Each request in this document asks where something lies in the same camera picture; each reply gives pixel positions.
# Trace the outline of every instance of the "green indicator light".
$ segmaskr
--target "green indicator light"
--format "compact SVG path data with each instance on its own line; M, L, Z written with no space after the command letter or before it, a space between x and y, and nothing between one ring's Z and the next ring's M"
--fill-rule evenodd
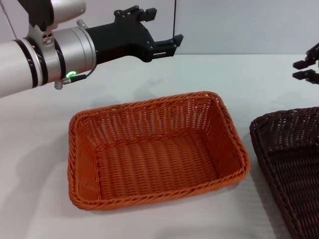
M76 75L76 72L75 71L70 71L67 75L66 75L66 78L70 78L72 76L75 76Z

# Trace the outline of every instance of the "basket rim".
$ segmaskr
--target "basket rim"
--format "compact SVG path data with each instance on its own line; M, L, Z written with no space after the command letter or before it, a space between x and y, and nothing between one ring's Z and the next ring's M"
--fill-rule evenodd
M237 170L236 172L227 175L225 177L212 180L210 182L202 183L196 186L187 187L184 189L179 190L172 190L172 191L165 191L160 193L150 193L150 194L143 194L143 195L134 195L129 197L122 197L122 198L113 198L113 199L101 199L101 200L86 200L82 198L79 195L78 192L78 180L77 180L77 160L75 157L74 152L76 151L77 147L77 129L79 126L79 122L83 120L86 117L93 117L100 113L104 112L112 112L112 113L118 113L121 111L127 111L128 109L135 109L139 108L143 104L147 103L148 106L152 106L155 104L165 104L165 103L172 103L176 98L192 98L192 99L198 99L203 97L211 97L216 99L217 104L217 110L220 111L220 115L223 119L223 126L225 130L227 131L227 134L230 136L230 140L240 158L241 168ZM212 191L212 189L217 190L225 186L230 186L234 183L237 183L244 179L249 171L250 171L250 160L248 153L246 149L244 148L237 130L232 122L232 119L224 106L224 103L222 99L213 92L203 91L203 92L195 92L195 93L186 93L186 94L180 94L180 95L174 95L174 96L168 96L168 97L161 97L153 100L146 100L146 101L140 101L135 103L125 103L125 104L119 104L119 105L112 105L108 107L101 107L96 108L92 110L86 110L77 113L70 121L69 124L69 144L74 145L74 152L69 152L69 160L68 160L68 180L69 180L69 196L72 201L72 203L77 206L78 208L84 209L84 210L100 210L105 206L108 205L116 205L121 204L123 200L125 202L132 202L130 206L134 204L138 204L140 200L144 200L146 198L156 202L156 199L162 198L162 197L169 197L170 195L176 195L176 194L187 194L189 196L202 194L204 192Z
M289 218L288 216L286 216L286 214L283 214L283 218L285 219L285 221L289 222L289 224L287 225L289 230L290 231L294 230L293 233L299 234L302 238L304 237L304 232L302 230L298 217L295 214L293 207L290 203L289 196L283 190L283 185L280 182L279 178L277 177L277 173L275 172L275 169L271 166L270 158L267 155L268 150L261 143L262 137L260 135L259 129L265 123L269 123L271 121L278 121L279 119L282 119L282 118L303 116L305 114L310 116L317 116L319 114L319 107L297 108L297 109L292 109L287 111L276 111L276 112L264 114L263 116L260 116L256 118L255 120L253 120L250 124L250 135L252 138L253 147L255 149L256 154L257 152L261 153L261 154L258 154L259 156L257 157L258 161L262 163L262 165L259 163L260 167L262 168L262 171L264 172L264 175L267 179L268 184L270 185L270 189L272 193L276 195L275 200L280 200L281 204L284 205L285 210L288 211L289 215L291 216L291 218Z

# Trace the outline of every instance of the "woven basket weave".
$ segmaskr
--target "woven basket weave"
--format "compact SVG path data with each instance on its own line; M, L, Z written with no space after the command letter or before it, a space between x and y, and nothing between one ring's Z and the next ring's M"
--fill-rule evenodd
M258 162L294 239L319 239L319 108L255 119Z
M194 196L241 181L250 163L211 92L83 111L69 127L69 195L84 210Z

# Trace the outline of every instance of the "cable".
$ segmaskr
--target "cable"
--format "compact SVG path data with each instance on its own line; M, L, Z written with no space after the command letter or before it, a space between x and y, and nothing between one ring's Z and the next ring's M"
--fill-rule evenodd
M177 0L174 0L174 23L173 23L173 39L175 36L175 23L176 23L176 5L177 5Z

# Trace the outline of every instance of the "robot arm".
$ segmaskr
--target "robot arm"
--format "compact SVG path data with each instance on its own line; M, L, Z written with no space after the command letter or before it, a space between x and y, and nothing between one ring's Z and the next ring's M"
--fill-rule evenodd
M154 42L141 21L154 20L155 8L116 10L115 21L88 28L53 31L85 12L81 0L18 0L29 14L27 37L0 45L0 97L54 82L56 89L86 79L98 64L124 56L144 62L173 56L183 36Z
M319 43L312 47L309 51L306 52L306 58L304 61L298 61L293 64L293 67L302 70L309 66L312 66L319 60ZM305 79L306 81L319 84L319 74L316 73L314 70L306 70L306 71L299 71L293 74L293 77L298 80Z

